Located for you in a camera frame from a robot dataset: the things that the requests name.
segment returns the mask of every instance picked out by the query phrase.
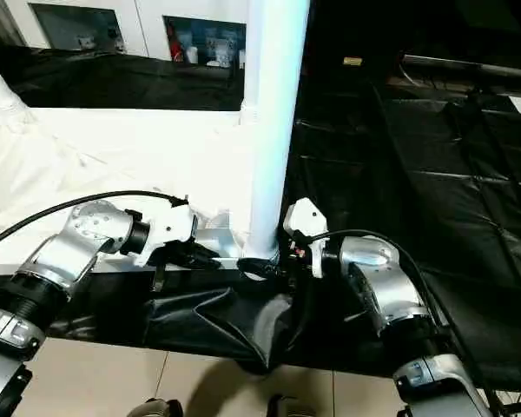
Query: black hose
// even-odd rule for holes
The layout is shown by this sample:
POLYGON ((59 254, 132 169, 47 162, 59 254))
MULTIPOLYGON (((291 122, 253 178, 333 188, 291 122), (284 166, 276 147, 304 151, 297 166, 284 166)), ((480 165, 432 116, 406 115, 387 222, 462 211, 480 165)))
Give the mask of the black hose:
POLYGON ((177 197, 173 197, 171 195, 167 195, 167 194, 163 194, 163 193, 156 193, 154 191, 141 191, 139 189, 137 189, 137 190, 131 189, 131 190, 124 190, 124 191, 109 191, 107 193, 87 195, 85 197, 76 198, 75 200, 71 200, 69 202, 63 202, 54 207, 47 208, 43 211, 40 211, 34 215, 27 217, 26 219, 21 220, 20 222, 14 224, 10 228, 7 228, 2 233, 0 233, 0 242, 3 241, 4 239, 6 239, 8 236, 16 233, 19 229, 24 228, 28 224, 35 222, 47 215, 51 215, 52 213, 55 213, 56 211, 68 209, 68 208, 76 206, 78 204, 83 204, 84 202, 92 202, 94 200, 100 200, 102 198, 118 197, 120 195, 144 195, 147 197, 161 198, 163 200, 170 201, 172 203, 172 206, 180 206, 182 204, 187 204, 187 202, 185 200, 182 200, 177 197))

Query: black cylinder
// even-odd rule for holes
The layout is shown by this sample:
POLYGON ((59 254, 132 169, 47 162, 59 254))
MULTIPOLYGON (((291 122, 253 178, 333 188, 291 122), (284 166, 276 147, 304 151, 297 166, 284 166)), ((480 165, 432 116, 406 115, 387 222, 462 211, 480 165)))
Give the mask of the black cylinder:
POLYGON ((0 309, 31 322, 43 332, 67 302, 68 296, 56 284, 25 273, 16 273, 0 288, 0 309))

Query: black fabric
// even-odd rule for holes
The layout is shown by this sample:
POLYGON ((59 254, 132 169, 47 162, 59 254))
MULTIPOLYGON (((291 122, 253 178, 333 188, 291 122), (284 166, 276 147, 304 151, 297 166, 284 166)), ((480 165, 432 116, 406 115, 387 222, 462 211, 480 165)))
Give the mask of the black fabric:
MULTIPOLYGON (((0 69, 33 106, 237 110, 242 74, 132 56, 0 50, 0 69)), ((308 196, 331 230, 369 228, 407 249, 446 305, 484 376, 521 390, 521 116, 505 97, 302 80, 285 201, 308 196)), ((94 275, 54 323, 57 337, 393 371, 337 277, 317 281, 312 320, 291 351, 293 292, 237 271, 94 275)), ((7 277, 0 277, 0 285, 7 277)))

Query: red object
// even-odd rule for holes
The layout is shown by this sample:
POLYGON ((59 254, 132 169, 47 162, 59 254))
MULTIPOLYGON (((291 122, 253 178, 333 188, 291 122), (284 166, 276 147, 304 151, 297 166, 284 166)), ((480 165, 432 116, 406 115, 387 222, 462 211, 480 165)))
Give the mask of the red object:
POLYGON ((175 34, 175 28, 171 22, 168 22, 166 33, 168 35, 168 43, 170 46, 170 55, 172 56, 172 61, 182 63, 183 47, 181 46, 181 43, 178 40, 177 35, 175 34))

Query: black plastic sheet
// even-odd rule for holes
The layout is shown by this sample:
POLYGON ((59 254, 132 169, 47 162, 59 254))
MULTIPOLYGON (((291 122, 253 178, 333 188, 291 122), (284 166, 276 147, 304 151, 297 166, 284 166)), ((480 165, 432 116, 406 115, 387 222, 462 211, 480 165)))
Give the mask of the black plastic sheet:
MULTIPOLYGON (((242 74, 147 58, 0 50, 29 105, 237 110, 242 74)), ((415 258, 484 376, 521 390, 521 116, 505 97, 302 80, 285 202, 311 198, 331 230, 369 228, 415 258)), ((0 277, 0 285, 6 277, 0 277)), ((365 374, 393 369, 333 277, 316 282, 312 320, 291 350, 289 288, 236 271, 94 275, 50 331, 56 337, 365 374)))

